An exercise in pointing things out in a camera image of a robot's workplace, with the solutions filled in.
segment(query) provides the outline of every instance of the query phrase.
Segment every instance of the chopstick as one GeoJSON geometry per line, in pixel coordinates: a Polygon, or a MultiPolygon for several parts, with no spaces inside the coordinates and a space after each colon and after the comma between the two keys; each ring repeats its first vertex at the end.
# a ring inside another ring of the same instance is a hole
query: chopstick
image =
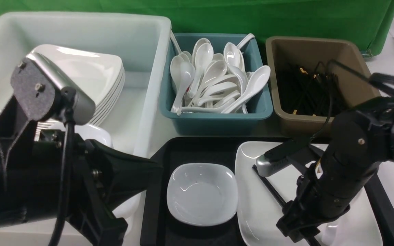
{"type": "MultiPolygon", "coordinates": [[[[258,169],[256,165],[253,165],[252,169],[255,171],[256,175],[258,175],[259,179],[264,183],[264,185],[267,187],[268,191],[272,193],[273,197],[276,199],[276,201],[279,203],[281,207],[283,207],[286,202],[285,200],[280,196],[278,191],[273,187],[273,185],[264,177],[261,177],[258,173],[258,169]]],[[[316,240],[316,238],[305,238],[305,240],[308,242],[310,246],[320,246],[320,243],[316,240]]]]}

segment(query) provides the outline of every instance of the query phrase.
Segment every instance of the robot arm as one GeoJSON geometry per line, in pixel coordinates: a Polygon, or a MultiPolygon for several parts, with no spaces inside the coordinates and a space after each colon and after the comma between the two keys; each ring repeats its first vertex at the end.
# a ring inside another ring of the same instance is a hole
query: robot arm
{"type": "MultiPolygon", "coordinates": [[[[371,84],[394,77],[375,73],[371,84]]],[[[290,140],[258,158],[258,173],[270,176],[308,148],[309,138],[290,140]]],[[[337,115],[331,142],[318,161],[297,180],[297,196],[283,206],[277,227],[298,242],[319,233],[317,226],[337,220],[385,161],[394,162],[394,97],[378,97],[337,115]]]]}
{"type": "Polygon", "coordinates": [[[153,161],[84,141],[94,102],[46,57],[29,54],[11,77],[14,95],[0,114],[0,227],[55,218],[50,245],[69,222],[95,246],[121,246],[127,223],[112,210],[161,177],[153,161]],[[54,118],[67,131],[45,130],[54,118]]]}

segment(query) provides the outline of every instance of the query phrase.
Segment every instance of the warning sticker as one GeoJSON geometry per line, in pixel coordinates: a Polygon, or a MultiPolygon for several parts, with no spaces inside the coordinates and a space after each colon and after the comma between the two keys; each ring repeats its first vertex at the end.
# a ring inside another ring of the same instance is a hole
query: warning sticker
{"type": "Polygon", "coordinates": [[[315,173],[316,173],[317,179],[319,179],[323,175],[323,169],[322,169],[322,164],[320,163],[320,160],[316,164],[315,173]]]}

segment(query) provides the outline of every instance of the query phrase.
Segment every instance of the green backdrop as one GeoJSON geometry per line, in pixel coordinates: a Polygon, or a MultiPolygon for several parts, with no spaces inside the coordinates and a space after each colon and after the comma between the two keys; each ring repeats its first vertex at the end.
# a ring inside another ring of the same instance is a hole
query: green backdrop
{"type": "Polygon", "coordinates": [[[174,32],[253,33],[346,39],[381,52],[394,0],[0,0],[9,11],[89,11],[162,15],[174,32]]]}

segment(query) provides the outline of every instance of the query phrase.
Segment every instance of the white table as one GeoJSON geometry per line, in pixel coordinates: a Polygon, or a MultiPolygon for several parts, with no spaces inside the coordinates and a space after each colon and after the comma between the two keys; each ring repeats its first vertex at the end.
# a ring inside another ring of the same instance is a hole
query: white table
{"type": "MultiPolygon", "coordinates": [[[[391,31],[394,33],[394,20],[391,31]]],[[[394,40],[391,35],[387,37],[387,41],[382,53],[368,61],[367,65],[372,73],[380,72],[376,70],[378,67],[394,65],[394,40]]],[[[180,135],[178,135],[175,131],[171,120],[163,117],[159,111],[156,115],[153,134],[154,135],[150,147],[150,156],[155,154],[155,152],[157,152],[168,140],[174,137],[180,137],[180,135]]],[[[266,122],[258,125],[258,128],[253,135],[261,137],[280,137],[281,135],[279,132],[276,114],[274,114],[266,122]]],[[[379,177],[394,206],[394,164],[382,164],[379,171],[379,177]]],[[[131,233],[125,238],[125,246],[139,245],[142,217],[144,213],[144,201],[145,193],[143,193],[141,197],[141,203],[135,214],[133,229],[131,233]]],[[[33,245],[45,245],[48,243],[48,239],[50,238],[49,233],[50,232],[16,232],[10,230],[9,227],[3,232],[0,231],[0,245],[25,246],[28,244],[31,245],[31,241],[35,242],[33,245]]],[[[61,240],[61,245],[89,246],[89,242],[82,238],[79,234],[73,233],[64,235],[61,240]]]]}

